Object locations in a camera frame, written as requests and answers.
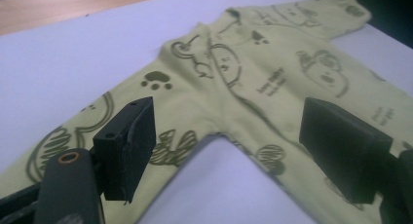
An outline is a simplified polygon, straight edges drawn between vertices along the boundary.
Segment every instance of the cartoon print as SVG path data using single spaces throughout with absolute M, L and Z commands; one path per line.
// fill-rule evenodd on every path
M 191 59 L 194 62 L 194 70 L 199 74 L 201 78 L 213 78 L 212 68 L 209 66 L 208 54 L 197 54 L 194 50 L 194 45 L 201 43 L 200 36 L 195 36 L 189 42 L 175 42 L 171 45 L 171 52 L 183 59 Z
M 260 19 L 262 24 L 264 25 L 277 25 L 279 22 L 274 19 L 271 15 L 267 13 L 263 13 L 258 11 L 257 9 L 250 9 L 250 11 L 256 15 L 256 17 L 253 17 L 254 19 Z
M 394 109 L 390 107 L 379 106 L 371 119 L 381 126 L 385 126 L 394 116 Z
M 153 150 L 153 155 L 149 161 L 150 164 L 155 166 L 179 167 L 191 152 L 191 149 L 198 143 L 195 132 L 187 131 L 179 139 L 176 148 L 173 150 L 172 146 L 175 133 L 176 130 L 169 130 L 159 135 L 160 142 Z
M 266 145 L 255 153 L 255 158 L 261 162 L 272 175 L 280 175 L 284 173 L 285 166 L 282 163 L 284 157 L 284 150 L 280 146 L 274 144 Z
M 228 87 L 233 87 L 240 79 L 242 66 L 237 55 L 226 45 L 216 44 L 211 47 L 216 58 L 217 68 Z
M 340 192 L 340 190 L 334 185 L 334 183 L 329 179 L 329 178 L 325 178 L 324 179 L 324 183 L 325 185 L 327 185 L 327 187 L 333 191 L 335 194 L 337 194 L 338 196 L 340 196 L 343 201 L 345 201 L 346 203 L 353 205 L 354 207 L 356 207 L 358 210 L 363 211 L 364 210 L 364 206 L 362 204 L 352 204 L 351 202 L 349 202 L 344 196 L 343 194 Z
M 285 70 L 280 67 L 278 70 L 274 71 L 270 77 L 266 79 L 264 85 L 257 89 L 258 93 L 265 94 L 267 96 L 272 96 L 279 91 L 279 89 L 286 83 L 284 77 Z
M 168 83 L 170 77 L 160 71 L 153 71 L 145 75 L 145 80 L 140 83 L 142 87 L 147 87 L 151 85 L 151 90 L 158 90 L 161 86 L 159 83 L 164 83 L 164 88 L 166 90 L 172 89 L 172 84 Z
M 346 8 L 346 13 L 357 18 L 360 18 L 365 15 L 365 12 L 360 10 L 358 7 L 352 5 Z
M 112 96 L 106 93 L 75 117 L 74 121 L 80 120 L 82 126 L 68 128 L 63 125 L 46 135 L 36 145 L 27 161 L 26 175 L 29 179 L 39 182 L 43 177 L 46 162 L 54 155 L 70 148 L 85 148 L 87 142 L 84 135 L 103 127 L 112 117 L 113 111 Z
M 321 24 L 314 19 L 318 14 L 314 11 L 305 9 L 295 3 L 294 5 L 286 4 L 280 6 L 272 6 L 273 10 L 278 13 L 283 19 L 299 27 L 314 27 Z
M 296 53 L 301 69 L 314 83 L 340 98 L 349 89 L 348 79 L 341 73 L 343 68 L 336 56 L 328 51 L 318 51 L 313 56 L 307 52 Z
M 254 40 L 254 44 L 257 46 L 262 44 L 270 44 L 270 42 L 257 31 L 252 31 L 251 37 Z

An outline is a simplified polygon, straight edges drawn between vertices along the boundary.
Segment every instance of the cartoon face print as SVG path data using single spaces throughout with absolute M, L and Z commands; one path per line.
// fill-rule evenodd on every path
M 285 4 L 281 6 L 273 6 L 283 19 L 300 27 L 314 27 L 319 26 L 320 23 L 315 19 L 318 15 L 316 12 L 300 7 L 298 3 L 294 5 Z
M 266 145 L 255 153 L 255 158 L 261 162 L 272 175 L 280 175 L 285 171 L 282 159 L 285 157 L 284 150 L 274 144 Z
M 195 47 L 203 40 L 199 36 L 193 37 L 187 43 L 175 42 L 170 46 L 173 55 L 190 59 L 194 62 L 194 70 L 201 78 L 213 78 L 212 68 L 209 66 L 209 55 L 207 52 L 196 52 Z
M 106 93 L 65 125 L 46 135 L 36 145 L 27 161 L 28 178 L 39 182 L 43 177 L 46 162 L 51 157 L 70 148 L 86 148 L 85 134 L 103 127 L 112 117 L 113 111 L 112 96 Z
M 173 140 L 176 130 L 169 130 L 159 135 L 160 142 L 155 146 L 153 155 L 149 161 L 155 166 L 176 166 L 179 167 L 192 148 L 198 143 L 194 131 L 185 132 L 179 139 L 175 149 L 173 149 Z
M 341 73 L 339 60 L 327 51 L 318 51 L 313 56 L 307 52 L 297 52 L 301 69 L 314 83 L 330 91 L 336 97 L 342 97 L 349 89 L 349 81 Z
M 211 47 L 211 52 L 216 58 L 217 69 L 228 87 L 233 87 L 240 79 L 242 66 L 237 55 L 227 46 L 216 44 Z
M 150 86 L 150 89 L 155 91 L 163 85 L 166 90 L 172 89 L 172 84 L 169 83 L 170 77 L 160 71 L 149 72 L 144 78 L 145 80 L 140 83 L 142 87 Z

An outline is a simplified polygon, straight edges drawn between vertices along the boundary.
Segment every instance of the baby onesie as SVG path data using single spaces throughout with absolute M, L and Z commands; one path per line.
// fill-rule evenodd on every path
M 107 223 L 133 223 L 197 143 L 224 134 L 319 223 L 378 223 L 373 205 L 345 201 L 298 142 L 304 99 L 338 104 L 411 148 L 413 101 L 329 40 L 361 28 L 356 0 L 308 0 L 227 10 L 166 42 L 156 60 L 45 136 L 0 175 L 1 196 L 41 180 L 49 158 L 91 148 L 128 102 L 154 97 L 157 145 L 133 202 L 103 201 Z

